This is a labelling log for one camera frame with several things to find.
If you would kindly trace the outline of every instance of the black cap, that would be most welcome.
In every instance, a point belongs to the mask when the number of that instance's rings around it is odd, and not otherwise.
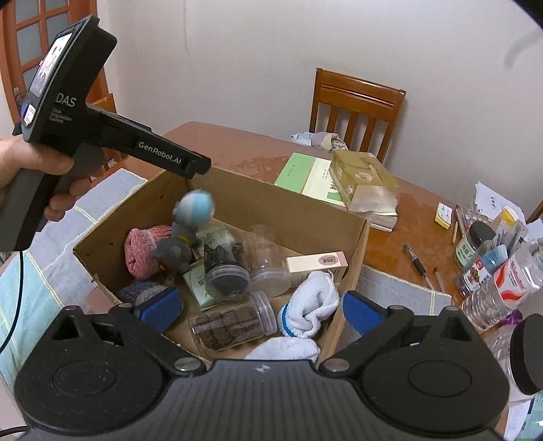
[[[511,372],[519,390],[533,395],[543,389],[543,317],[532,314],[513,331]]]
[[[477,220],[471,225],[470,229],[468,230],[468,235],[473,246],[475,248],[479,248],[484,241],[494,239],[496,232],[491,226]]]

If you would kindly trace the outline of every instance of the green book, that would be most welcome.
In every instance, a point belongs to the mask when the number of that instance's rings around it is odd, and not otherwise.
[[[275,185],[344,207],[328,171],[331,163],[329,159],[293,153],[275,180]]]

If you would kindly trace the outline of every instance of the blue and white ball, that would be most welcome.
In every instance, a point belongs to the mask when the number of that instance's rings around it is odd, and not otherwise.
[[[193,190],[176,203],[172,212],[175,221],[188,226],[208,223],[215,214],[213,196],[204,190]]]

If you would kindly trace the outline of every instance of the yellow eraser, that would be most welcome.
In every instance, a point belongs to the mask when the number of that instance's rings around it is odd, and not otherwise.
[[[448,230],[452,221],[452,208],[440,202],[438,209],[435,211],[435,221],[445,230]]]

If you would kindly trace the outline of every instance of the device screen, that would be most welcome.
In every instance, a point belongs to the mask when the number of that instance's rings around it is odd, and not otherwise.
[[[70,40],[71,36],[72,34],[70,33],[63,35],[62,37],[58,37],[53,42],[51,49],[49,49],[49,52],[47,52],[45,58],[41,62],[40,68],[36,72],[36,76],[32,80],[32,84],[30,85],[30,92],[32,92],[38,98],[41,97],[43,89],[45,88],[47,81],[49,81],[51,73],[55,69],[60,54],[62,54],[62,51],[64,50],[64,47]]]

